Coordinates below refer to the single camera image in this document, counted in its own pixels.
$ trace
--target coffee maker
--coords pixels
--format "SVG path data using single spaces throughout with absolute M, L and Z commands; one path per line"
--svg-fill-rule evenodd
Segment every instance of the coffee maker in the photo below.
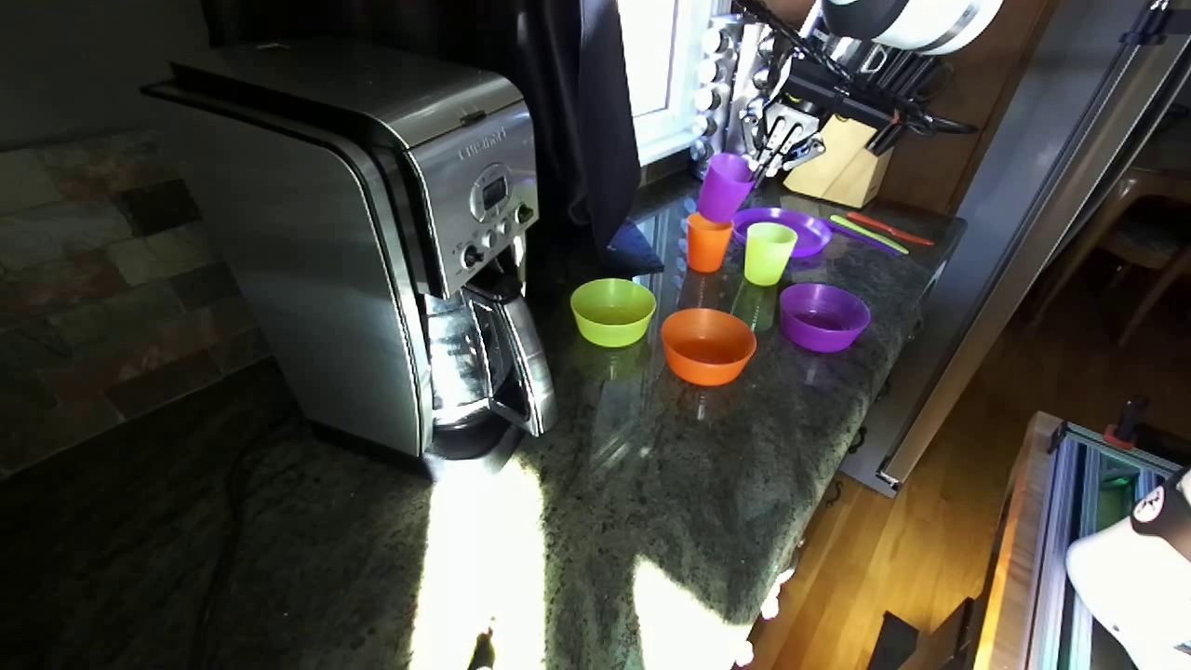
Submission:
M 268 39 L 182 55 L 144 91 L 310 421 L 430 471 L 546 433 L 522 270 L 537 145 L 501 73 Z

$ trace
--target small bowl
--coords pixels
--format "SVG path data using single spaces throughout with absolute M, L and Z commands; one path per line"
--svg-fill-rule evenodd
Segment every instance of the small bowl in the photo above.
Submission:
M 817 217 L 795 213 L 795 208 L 741 208 L 732 220 L 732 237 L 746 240 L 746 232 L 753 224 L 784 224 L 795 232 L 795 245 L 789 253 L 789 263 L 817 263 L 817 256 L 830 245 L 830 228 Z
M 783 291 L 783 335 L 799 349 L 840 354 L 868 323 L 871 307 L 840 285 L 795 282 Z
M 732 382 L 754 354 L 746 321 L 718 307 L 679 307 L 661 321 L 665 363 L 691 385 Z
M 590 278 L 568 294 L 568 311 L 590 345 L 621 349 L 643 340 L 657 302 L 630 278 Z

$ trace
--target carafe handle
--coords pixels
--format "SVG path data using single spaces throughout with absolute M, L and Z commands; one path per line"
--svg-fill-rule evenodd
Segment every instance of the carafe handle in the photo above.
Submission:
M 542 436 L 553 424 L 553 382 L 533 311 L 522 299 L 487 307 L 495 315 L 499 340 L 509 345 L 514 377 L 523 393 L 523 414 L 509 405 L 501 405 L 501 414 L 518 421 L 527 436 Z

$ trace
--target tile backsplash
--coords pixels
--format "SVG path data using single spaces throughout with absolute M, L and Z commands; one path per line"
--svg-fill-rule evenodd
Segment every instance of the tile backsplash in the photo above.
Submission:
M 0 481 L 264 358 L 151 130 L 0 153 Z

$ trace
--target orange cup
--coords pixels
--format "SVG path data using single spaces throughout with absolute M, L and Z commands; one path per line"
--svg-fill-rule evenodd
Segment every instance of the orange cup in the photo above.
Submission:
M 732 240 L 732 224 L 716 224 L 691 213 L 686 228 L 686 263 L 691 270 L 718 270 L 721 256 L 729 253 L 729 240 Z

